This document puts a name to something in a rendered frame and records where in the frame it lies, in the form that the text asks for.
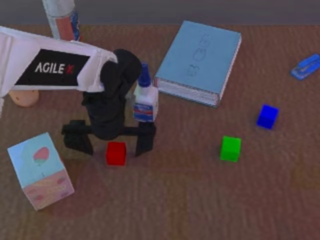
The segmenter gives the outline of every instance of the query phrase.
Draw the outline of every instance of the book cover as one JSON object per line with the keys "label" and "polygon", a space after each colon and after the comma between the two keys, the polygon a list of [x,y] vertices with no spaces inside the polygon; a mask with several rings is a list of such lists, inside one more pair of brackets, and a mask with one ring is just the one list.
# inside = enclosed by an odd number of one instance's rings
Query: book cover
{"label": "book cover", "polygon": [[239,32],[184,21],[154,83],[160,92],[216,106],[240,43]]}

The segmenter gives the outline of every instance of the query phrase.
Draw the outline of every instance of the green cube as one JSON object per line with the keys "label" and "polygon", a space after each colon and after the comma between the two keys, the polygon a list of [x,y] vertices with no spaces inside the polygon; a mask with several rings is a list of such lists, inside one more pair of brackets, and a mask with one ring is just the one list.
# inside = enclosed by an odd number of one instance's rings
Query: green cube
{"label": "green cube", "polygon": [[220,159],[224,161],[237,162],[241,151],[241,138],[224,136],[222,138],[222,146]]}

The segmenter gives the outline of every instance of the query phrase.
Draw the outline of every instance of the blue bottle cap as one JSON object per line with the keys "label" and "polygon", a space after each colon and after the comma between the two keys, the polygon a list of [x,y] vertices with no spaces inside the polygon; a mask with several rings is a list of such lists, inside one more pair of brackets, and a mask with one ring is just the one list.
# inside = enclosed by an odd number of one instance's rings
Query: blue bottle cap
{"label": "blue bottle cap", "polygon": [[138,78],[138,84],[142,88],[147,88],[151,85],[151,78],[147,63],[142,63],[142,73]]}

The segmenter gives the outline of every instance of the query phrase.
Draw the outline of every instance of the milk carton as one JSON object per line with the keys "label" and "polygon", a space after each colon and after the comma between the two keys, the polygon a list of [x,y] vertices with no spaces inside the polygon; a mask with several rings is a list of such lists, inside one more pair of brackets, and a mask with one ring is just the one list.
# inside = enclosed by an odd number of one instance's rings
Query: milk carton
{"label": "milk carton", "polygon": [[8,153],[20,186],[35,210],[75,192],[47,132],[8,148]]}

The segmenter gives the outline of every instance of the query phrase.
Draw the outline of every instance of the can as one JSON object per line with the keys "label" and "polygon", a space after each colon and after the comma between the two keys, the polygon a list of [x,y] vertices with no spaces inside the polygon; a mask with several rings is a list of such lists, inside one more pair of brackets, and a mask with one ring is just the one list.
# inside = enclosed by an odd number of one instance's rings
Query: can
{"label": "can", "polygon": [[81,40],[74,0],[42,0],[42,3],[55,39]]}

